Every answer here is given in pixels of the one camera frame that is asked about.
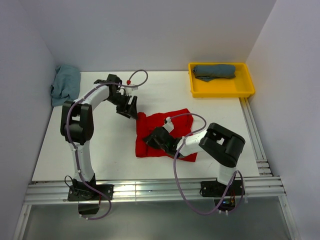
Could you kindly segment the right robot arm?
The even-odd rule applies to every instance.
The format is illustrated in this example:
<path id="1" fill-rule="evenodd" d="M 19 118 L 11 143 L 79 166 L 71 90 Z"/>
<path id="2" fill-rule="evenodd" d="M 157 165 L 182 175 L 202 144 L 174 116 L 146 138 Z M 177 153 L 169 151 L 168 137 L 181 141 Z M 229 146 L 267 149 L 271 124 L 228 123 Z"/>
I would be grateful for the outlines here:
<path id="1" fill-rule="evenodd" d="M 143 141 L 149 147 L 181 160 L 192 154 L 206 152 L 219 163 L 217 191 L 222 195 L 229 194 L 234 188 L 231 178 L 237 169 L 245 139 L 217 123 L 211 123 L 208 128 L 190 136 L 173 137 L 173 130 L 173 123 L 166 120 L 163 126 L 156 127 Z"/>

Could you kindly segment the red t shirt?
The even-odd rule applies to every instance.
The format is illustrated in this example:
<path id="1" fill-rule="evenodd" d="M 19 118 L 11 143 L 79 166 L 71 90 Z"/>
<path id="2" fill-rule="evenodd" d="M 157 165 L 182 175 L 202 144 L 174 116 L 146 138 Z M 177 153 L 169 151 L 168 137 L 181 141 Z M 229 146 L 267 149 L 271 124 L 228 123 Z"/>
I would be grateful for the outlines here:
<path id="1" fill-rule="evenodd" d="M 136 120 L 135 156 L 137 158 L 169 157 L 163 150 L 148 146 L 143 139 L 150 135 L 156 127 L 163 126 L 166 118 L 174 116 L 178 117 L 172 120 L 174 129 L 170 135 L 174 138 L 185 136 L 191 132 L 194 121 L 189 112 L 186 108 L 165 113 L 159 112 L 150 116 L 147 116 L 144 112 L 139 112 L 137 114 L 138 120 Z"/>

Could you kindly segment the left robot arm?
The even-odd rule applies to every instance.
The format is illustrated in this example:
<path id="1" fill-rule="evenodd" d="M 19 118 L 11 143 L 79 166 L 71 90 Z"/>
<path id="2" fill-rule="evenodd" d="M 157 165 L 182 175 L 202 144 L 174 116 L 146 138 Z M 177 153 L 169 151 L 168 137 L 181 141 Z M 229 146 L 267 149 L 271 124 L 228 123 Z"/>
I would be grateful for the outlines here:
<path id="1" fill-rule="evenodd" d="M 106 80 L 98 79 L 93 87 L 76 100 L 67 100 L 62 105 L 60 133 L 72 151 L 74 178 L 70 190 L 91 200 L 100 193 L 96 186 L 95 172 L 91 163 L 90 141 L 94 134 L 93 111 L 102 102 L 115 106 L 117 114 L 128 119 L 138 119 L 138 97 L 131 94 L 133 87 L 115 74 Z"/>

